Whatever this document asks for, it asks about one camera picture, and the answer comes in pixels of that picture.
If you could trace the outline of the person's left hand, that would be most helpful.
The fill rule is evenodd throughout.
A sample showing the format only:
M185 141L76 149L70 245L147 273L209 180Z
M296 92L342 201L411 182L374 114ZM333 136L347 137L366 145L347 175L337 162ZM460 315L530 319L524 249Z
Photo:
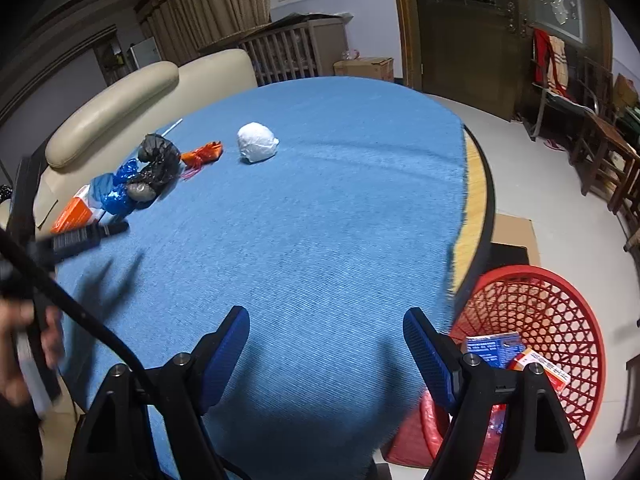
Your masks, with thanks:
M21 408L30 401L28 385L21 366L21 350L28 344L26 328L35 318L30 301L1 299L1 396ZM41 330L40 346L47 367L54 370L64 356L62 313L47 307L46 327Z

